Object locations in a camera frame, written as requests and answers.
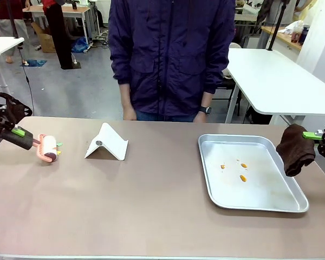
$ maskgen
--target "brown towel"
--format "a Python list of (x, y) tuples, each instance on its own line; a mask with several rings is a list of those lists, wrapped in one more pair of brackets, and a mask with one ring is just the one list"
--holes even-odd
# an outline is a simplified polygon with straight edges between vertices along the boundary
[(289, 177), (298, 175), (302, 166), (314, 161), (314, 141), (303, 138), (302, 132), (307, 130), (297, 124), (285, 129), (281, 143), (276, 151), (284, 162), (285, 174)]

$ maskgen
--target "tray rim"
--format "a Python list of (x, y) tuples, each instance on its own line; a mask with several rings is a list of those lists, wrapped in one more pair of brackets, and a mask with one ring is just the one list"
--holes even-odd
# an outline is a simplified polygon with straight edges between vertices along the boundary
[[(202, 167), (204, 170), (204, 176), (205, 176), (205, 181), (206, 181), (206, 186), (207, 186), (207, 192), (208, 195), (210, 197), (210, 199), (213, 201), (214, 204), (216, 204), (218, 207), (221, 207), (223, 209), (233, 209), (233, 210), (258, 210), (258, 211), (270, 211), (270, 212), (285, 212), (285, 213), (305, 213), (309, 210), (309, 201), (306, 197), (306, 195), (304, 194), (304, 192), (302, 191), (302, 189), (300, 188), (299, 184), (297, 183), (297, 181), (295, 180), (294, 177), (289, 177), (292, 178), (294, 184), (296, 185), (297, 189), (300, 191), (300, 193), (302, 194), (303, 199), (307, 202), (307, 206), (300, 211), (293, 211), (293, 210), (273, 210), (273, 209), (263, 209), (263, 208), (257, 208), (257, 207), (238, 207), (238, 206), (225, 206), (219, 202), (217, 202), (214, 197), (212, 196), (211, 190), (210, 190), (210, 184), (208, 181), (208, 177), (206, 174), (206, 167), (205, 167), (205, 161), (204, 161), (204, 157), (203, 157), (203, 153), (202, 153), (202, 148), (201, 148), (201, 138), (206, 136), (206, 135), (216, 135), (216, 136), (232, 136), (232, 137), (237, 137), (237, 136), (242, 136), (242, 137), (258, 137), (258, 138), (262, 138), (265, 139), (266, 141), (269, 142), (269, 144), (271, 144), (274, 148), (275, 145), (271, 142), (271, 140), (267, 139), (266, 137), (263, 136), (259, 136), (259, 135), (243, 135), (243, 134), (202, 134), (199, 138), (198, 138), (198, 145), (199, 145), (199, 151), (200, 151), (200, 157), (201, 157), (201, 161), (202, 161)], [(284, 165), (282, 158), (279, 156), (280, 161), (282, 162), (282, 165)]]

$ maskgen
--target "black pole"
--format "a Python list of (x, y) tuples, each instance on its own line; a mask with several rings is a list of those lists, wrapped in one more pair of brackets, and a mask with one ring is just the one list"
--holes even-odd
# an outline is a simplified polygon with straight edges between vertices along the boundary
[(12, 8), (11, 8), (11, 3), (10, 0), (6, 0), (6, 5), (7, 5), (7, 11), (9, 13), (10, 21), (11, 21), (11, 26), (12, 26), (12, 31), (13, 31), (13, 37), (18, 39), (18, 32), (17, 28), (15, 25), (15, 20), (13, 19), (13, 14), (12, 14)]
[(271, 39), (268, 50), (272, 50), (273, 44), (275, 43), (275, 39), (276, 39), (276, 36), (277, 36), (277, 33), (278, 33), (278, 30), (279, 30), (280, 25), (281, 25), (281, 21), (282, 21), (283, 15), (284, 15), (284, 11), (285, 11), (286, 8), (287, 8), (287, 0), (283, 0), (281, 13), (279, 14), (278, 21), (277, 21), (276, 28), (275, 28), (275, 32), (273, 33), (273, 36), (272, 36), (272, 39)]

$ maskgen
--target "metal tray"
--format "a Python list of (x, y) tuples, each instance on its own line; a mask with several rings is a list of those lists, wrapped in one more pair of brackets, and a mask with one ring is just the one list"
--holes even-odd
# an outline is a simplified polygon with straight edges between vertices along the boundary
[(270, 140), (204, 134), (198, 142), (208, 193), (219, 207), (293, 213), (308, 210), (307, 198), (296, 180), (285, 175), (283, 161)]

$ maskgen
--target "red shirt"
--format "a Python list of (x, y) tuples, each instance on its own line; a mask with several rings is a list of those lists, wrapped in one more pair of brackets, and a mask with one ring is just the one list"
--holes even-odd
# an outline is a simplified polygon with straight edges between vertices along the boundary
[(46, 13), (46, 9), (49, 8), (51, 5), (56, 4), (54, 0), (42, 0), (43, 4), (43, 11)]
[[(23, 19), (23, 7), (21, 0), (9, 0), (13, 19)], [(0, 20), (10, 19), (9, 12), (7, 11), (6, 0), (0, 0)]]

